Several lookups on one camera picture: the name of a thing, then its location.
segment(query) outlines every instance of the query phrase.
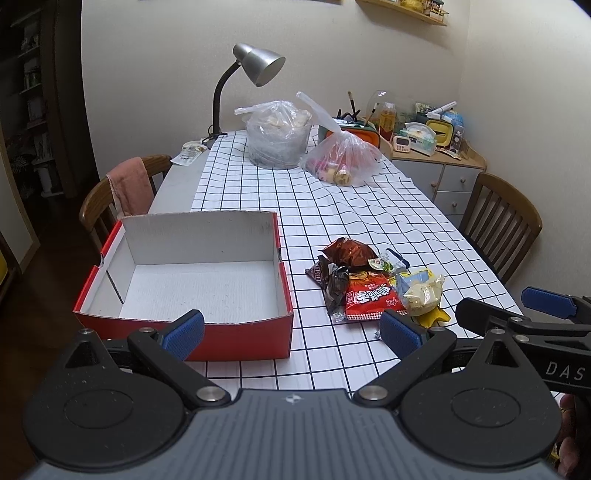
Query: wooden chair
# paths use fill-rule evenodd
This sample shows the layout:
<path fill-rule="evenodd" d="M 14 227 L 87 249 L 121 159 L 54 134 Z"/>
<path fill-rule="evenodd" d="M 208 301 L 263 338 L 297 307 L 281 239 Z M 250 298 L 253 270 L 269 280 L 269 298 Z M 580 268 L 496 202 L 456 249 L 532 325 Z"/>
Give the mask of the wooden chair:
<path fill-rule="evenodd" d="M 152 177 L 158 173 L 161 173 L 164 177 L 166 176 L 171 167 L 170 158 L 169 155 L 142 157 L 155 195 L 156 186 Z M 115 217 L 109 208 L 111 204 L 113 204 L 111 186 L 109 185 L 109 179 L 104 178 L 86 196 L 78 215 L 80 222 L 99 251 L 115 226 Z"/>
<path fill-rule="evenodd" d="M 478 174 L 459 231 L 503 284 L 541 230 L 538 210 L 519 190 L 490 173 Z"/>

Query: table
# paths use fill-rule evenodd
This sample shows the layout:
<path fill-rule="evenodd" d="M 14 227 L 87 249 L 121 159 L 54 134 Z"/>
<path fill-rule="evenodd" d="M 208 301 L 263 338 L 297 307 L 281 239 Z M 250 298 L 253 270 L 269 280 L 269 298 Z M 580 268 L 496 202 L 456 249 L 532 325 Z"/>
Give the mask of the table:
<path fill-rule="evenodd" d="M 309 147 L 315 145 L 313 129 Z M 189 362 L 235 395 L 238 388 L 345 388 L 348 392 L 398 362 L 375 336 L 377 322 L 332 323 L 318 287 L 304 274 L 318 249 L 350 236 L 379 251 L 394 246 L 414 268 L 444 274 L 441 306 L 459 337 L 455 305 L 464 297 L 519 312 L 494 273 L 445 216 L 393 164 L 363 187 L 322 183 L 299 168 L 264 170 L 248 160 L 246 133 L 230 133 L 189 167 L 173 166 L 150 213 L 269 210 L 278 213 L 282 258 L 294 305 L 288 359 Z"/>

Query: chip bag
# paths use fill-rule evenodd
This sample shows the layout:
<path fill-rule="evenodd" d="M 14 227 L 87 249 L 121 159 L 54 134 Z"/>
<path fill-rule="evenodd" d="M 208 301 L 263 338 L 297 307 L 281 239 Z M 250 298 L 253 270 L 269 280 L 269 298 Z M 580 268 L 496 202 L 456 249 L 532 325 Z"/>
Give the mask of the chip bag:
<path fill-rule="evenodd" d="M 373 271 L 349 273 L 345 295 L 347 320 L 378 320 L 385 309 L 406 313 L 388 279 Z"/>

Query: hand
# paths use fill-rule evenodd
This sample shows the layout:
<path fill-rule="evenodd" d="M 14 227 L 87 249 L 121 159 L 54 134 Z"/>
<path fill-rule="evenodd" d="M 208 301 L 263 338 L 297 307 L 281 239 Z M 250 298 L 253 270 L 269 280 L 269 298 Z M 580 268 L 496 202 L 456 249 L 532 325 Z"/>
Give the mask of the hand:
<path fill-rule="evenodd" d="M 558 457 L 558 473 L 563 476 L 569 475 L 579 463 L 579 447 L 574 441 L 576 431 L 576 418 L 574 416 L 574 397 L 564 395 L 560 399 L 560 408 L 565 411 L 562 413 L 562 426 L 558 434 L 557 442 L 562 441 Z"/>

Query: white cabinet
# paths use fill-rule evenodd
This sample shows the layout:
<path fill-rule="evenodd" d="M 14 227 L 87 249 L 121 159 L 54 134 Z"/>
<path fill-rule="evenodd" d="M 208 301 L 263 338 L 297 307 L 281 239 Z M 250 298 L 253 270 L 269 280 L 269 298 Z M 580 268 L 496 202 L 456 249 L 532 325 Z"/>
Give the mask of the white cabinet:
<path fill-rule="evenodd" d="M 396 159 L 393 159 L 392 163 L 413 181 L 416 188 L 421 190 L 429 200 L 433 201 L 439 179 L 441 178 L 443 165 L 439 163 Z"/>
<path fill-rule="evenodd" d="M 456 227 L 462 221 L 476 177 L 486 170 L 484 158 L 477 153 L 460 161 L 439 152 L 432 157 L 414 152 L 394 153 L 392 163 L 409 177 Z"/>
<path fill-rule="evenodd" d="M 435 195 L 434 204 L 443 215 L 463 215 L 470 200 L 470 192 L 440 192 Z"/>
<path fill-rule="evenodd" d="M 476 177 L 481 171 L 477 168 L 446 165 L 437 189 L 444 192 L 471 193 L 476 183 Z"/>

